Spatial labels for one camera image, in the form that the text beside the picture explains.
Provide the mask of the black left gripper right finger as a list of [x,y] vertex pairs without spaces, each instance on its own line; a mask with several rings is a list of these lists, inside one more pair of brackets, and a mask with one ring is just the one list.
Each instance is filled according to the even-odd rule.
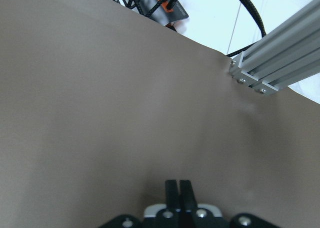
[[185,211],[193,211],[197,208],[193,187],[190,180],[180,180],[180,203]]

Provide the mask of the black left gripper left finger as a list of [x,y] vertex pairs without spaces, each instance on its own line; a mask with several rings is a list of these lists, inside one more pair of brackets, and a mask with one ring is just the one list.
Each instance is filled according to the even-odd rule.
[[171,210],[180,210],[179,190],[176,180],[165,181],[166,207]]

